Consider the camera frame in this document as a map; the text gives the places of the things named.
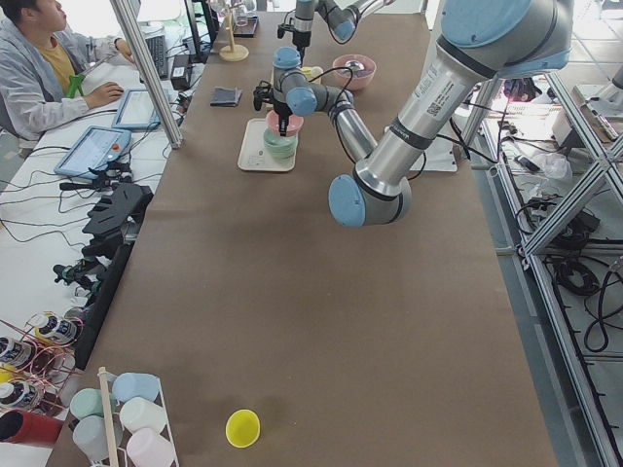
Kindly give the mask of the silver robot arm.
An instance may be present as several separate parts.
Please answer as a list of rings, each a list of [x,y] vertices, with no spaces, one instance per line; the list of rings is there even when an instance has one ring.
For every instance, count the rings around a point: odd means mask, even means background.
[[[411,206],[408,172],[473,87],[564,68],[572,24],[570,1],[446,2],[436,56],[381,139],[363,123],[345,87],[305,77],[301,45],[275,51],[273,79],[255,88],[253,104],[256,109],[272,104],[279,135],[285,135],[293,115],[326,113],[354,161],[352,172],[330,185],[333,218],[351,228],[390,224]]]
[[[277,27],[276,36],[282,39],[290,33],[294,48],[301,59],[304,59],[305,52],[311,45],[315,16],[324,20],[336,43],[345,44],[351,40],[364,18],[391,4],[392,0],[363,0],[342,8],[336,1],[331,0],[298,0],[295,2],[294,11],[286,14]]]

